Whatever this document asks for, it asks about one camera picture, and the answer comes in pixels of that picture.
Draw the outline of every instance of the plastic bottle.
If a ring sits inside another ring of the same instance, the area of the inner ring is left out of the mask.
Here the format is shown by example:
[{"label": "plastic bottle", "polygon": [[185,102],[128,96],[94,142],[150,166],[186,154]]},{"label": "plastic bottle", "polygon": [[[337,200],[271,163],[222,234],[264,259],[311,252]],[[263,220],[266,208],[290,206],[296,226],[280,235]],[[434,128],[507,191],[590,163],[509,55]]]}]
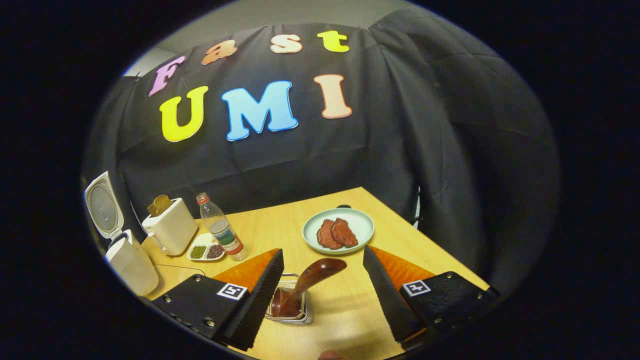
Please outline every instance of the plastic bottle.
[{"label": "plastic bottle", "polygon": [[244,245],[218,205],[209,199],[207,193],[199,193],[196,200],[200,205],[202,223],[215,236],[227,255],[231,256],[234,261],[246,258],[247,251]]}]

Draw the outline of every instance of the white dish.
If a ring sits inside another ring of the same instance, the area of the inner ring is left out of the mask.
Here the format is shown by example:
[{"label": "white dish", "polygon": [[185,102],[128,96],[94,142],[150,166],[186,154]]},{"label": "white dish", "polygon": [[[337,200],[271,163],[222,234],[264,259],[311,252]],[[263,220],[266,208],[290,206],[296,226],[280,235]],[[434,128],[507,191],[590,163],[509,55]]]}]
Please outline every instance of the white dish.
[{"label": "white dish", "polygon": [[[358,245],[354,247],[341,247],[337,250],[332,250],[323,247],[318,243],[316,234],[322,226],[324,220],[329,219],[335,221],[336,218],[341,218],[349,223],[349,228],[351,229],[351,232],[353,232],[353,234],[356,236]],[[343,255],[362,249],[364,245],[366,245],[369,240],[371,240],[373,231],[374,224],[369,215],[356,209],[336,208],[325,210],[310,217],[302,227],[302,237],[305,239],[307,245],[309,245],[315,251],[329,255]]]},{"label": "white dish", "polygon": [[[191,251],[193,250],[194,247],[196,246],[204,246],[204,253],[202,254],[202,257],[200,259],[196,259],[196,258],[192,258],[191,257]],[[200,236],[198,236],[197,238],[195,238],[193,240],[193,244],[191,244],[191,246],[189,247],[189,251],[187,252],[187,258],[189,260],[193,260],[193,261],[214,261],[214,260],[219,260],[222,257],[224,257],[225,252],[224,250],[222,250],[222,255],[218,256],[217,258],[213,258],[213,259],[207,259],[207,253],[209,252],[209,249],[213,246],[220,246],[220,243],[218,243],[217,240],[214,239],[213,234],[209,233],[209,234],[201,234]]]}]

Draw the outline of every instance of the letter m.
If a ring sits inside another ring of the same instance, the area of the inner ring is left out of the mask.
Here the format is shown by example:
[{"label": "letter m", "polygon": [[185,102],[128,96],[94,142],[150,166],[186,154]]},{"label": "letter m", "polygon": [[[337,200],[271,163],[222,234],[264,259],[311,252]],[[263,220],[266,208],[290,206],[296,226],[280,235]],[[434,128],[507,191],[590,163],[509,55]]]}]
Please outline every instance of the letter m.
[{"label": "letter m", "polygon": [[243,117],[256,133],[261,133],[267,120],[267,113],[271,114],[271,121],[267,125],[270,131],[293,129],[298,126],[298,120],[291,115],[289,106],[290,81],[274,81],[264,89],[260,102],[244,88],[229,90],[222,94],[222,99],[229,107],[229,127],[227,140],[230,142],[249,136],[249,129],[243,124]]}]

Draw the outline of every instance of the steak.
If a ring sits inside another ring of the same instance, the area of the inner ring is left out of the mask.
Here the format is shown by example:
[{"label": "steak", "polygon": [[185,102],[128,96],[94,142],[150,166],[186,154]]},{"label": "steak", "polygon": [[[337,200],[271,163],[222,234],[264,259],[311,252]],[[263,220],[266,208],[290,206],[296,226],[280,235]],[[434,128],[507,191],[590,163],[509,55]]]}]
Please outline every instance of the steak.
[{"label": "steak", "polygon": [[342,244],[336,242],[331,235],[331,226],[333,225],[333,221],[329,219],[325,219],[322,223],[320,229],[316,233],[316,237],[318,239],[318,244],[323,247],[328,247],[332,250],[337,250],[342,247]]},{"label": "steak", "polygon": [[336,242],[346,247],[358,245],[358,239],[356,239],[356,236],[351,232],[349,224],[341,218],[335,219],[335,222],[331,226],[331,236],[333,236]]}]

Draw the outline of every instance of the brown ladle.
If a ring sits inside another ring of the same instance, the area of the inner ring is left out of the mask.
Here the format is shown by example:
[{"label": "brown ladle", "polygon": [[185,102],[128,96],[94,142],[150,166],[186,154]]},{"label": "brown ladle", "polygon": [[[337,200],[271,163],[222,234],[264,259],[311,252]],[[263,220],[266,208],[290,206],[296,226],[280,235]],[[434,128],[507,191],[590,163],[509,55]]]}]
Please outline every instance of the brown ladle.
[{"label": "brown ladle", "polygon": [[300,314],[300,299],[311,286],[331,277],[347,267],[347,263],[338,259],[324,258],[309,265],[302,272],[293,290],[277,288],[273,294],[271,315],[279,318],[292,318]]}]

